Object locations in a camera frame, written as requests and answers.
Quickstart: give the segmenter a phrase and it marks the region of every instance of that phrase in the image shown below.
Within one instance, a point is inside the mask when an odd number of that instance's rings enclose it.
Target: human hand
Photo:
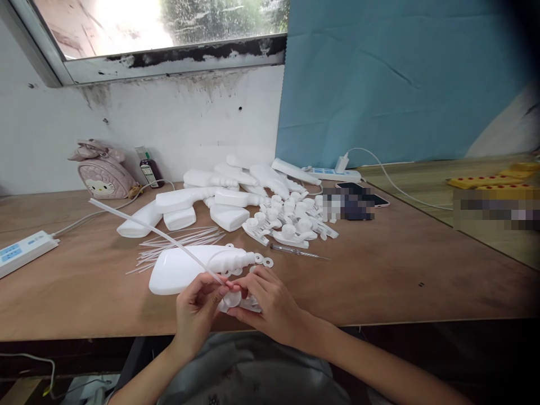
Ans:
[[[298,307],[274,271],[259,265],[246,277],[232,283],[242,287],[243,298],[246,298],[248,292],[254,295],[262,312],[236,307],[230,308],[228,315],[253,326],[281,344],[310,351],[311,329],[316,318]]]
[[[169,347],[174,355],[186,363],[203,346],[220,301],[229,291],[240,291],[240,287],[233,285],[226,277],[218,277],[225,285],[220,285],[210,273],[200,273],[176,298],[177,330]]]

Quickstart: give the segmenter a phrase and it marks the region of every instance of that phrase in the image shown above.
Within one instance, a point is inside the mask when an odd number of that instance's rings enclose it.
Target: smartphone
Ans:
[[[386,201],[382,197],[379,197],[377,194],[367,193],[368,190],[365,187],[362,187],[360,184],[337,183],[336,188],[349,188],[353,190],[354,194],[362,196],[362,201],[373,201],[375,203],[375,208],[381,208],[390,205],[388,201]]]

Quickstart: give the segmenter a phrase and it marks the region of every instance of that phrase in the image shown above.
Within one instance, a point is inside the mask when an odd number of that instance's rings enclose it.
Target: hello kitty bag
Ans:
[[[126,198],[137,182],[121,165],[124,152],[95,139],[79,140],[77,144],[79,148],[68,160],[80,162],[79,176],[90,194],[100,200]]]

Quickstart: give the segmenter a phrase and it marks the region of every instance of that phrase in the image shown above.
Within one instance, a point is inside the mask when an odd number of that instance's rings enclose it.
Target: white power strip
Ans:
[[[5,249],[0,250],[0,278],[30,263],[49,250],[58,246],[58,239],[53,239],[44,231],[39,231]]]
[[[321,180],[335,180],[352,183],[359,183],[362,180],[360,172],[357,172],[356,170],[344,170],[343,173],[336,173],[334,169],[326,168],[309,168],[309,170],[307,170],[307,168],[302,168],[302,170]]]

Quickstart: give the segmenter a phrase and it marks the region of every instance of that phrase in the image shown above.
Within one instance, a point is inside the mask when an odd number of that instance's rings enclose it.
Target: screwdriver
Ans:
[[[285,252],[293,253],[293,254],[298,254],[298,255],[302,255],[302,256],[314,257],[316,259],[330,260],[329,258],[324,258],[322,256],[319,256],[319,255],[316,255],[316,254],[313,254],[313,253],[306,253],[306,252],[301,251],[300,249],[293,249],[293,248],[287,247],[287,246],[270,244],[270,249],[281,250],[281,251],[285,251]]]

